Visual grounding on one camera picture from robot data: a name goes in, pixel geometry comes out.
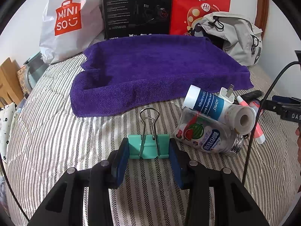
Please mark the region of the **person right hand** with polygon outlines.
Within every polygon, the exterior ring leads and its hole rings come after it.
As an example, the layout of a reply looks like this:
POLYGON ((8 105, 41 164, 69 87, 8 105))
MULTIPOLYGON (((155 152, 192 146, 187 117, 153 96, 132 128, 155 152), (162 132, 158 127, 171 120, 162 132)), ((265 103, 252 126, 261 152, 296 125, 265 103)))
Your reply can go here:
POLYGON ((301 164, 301 133, 300 133, 300 125, 295 131, 295 134, 298 136, 297 144, 298 144, 298 152, 297 152, 297 160, 299 164, 301 164))

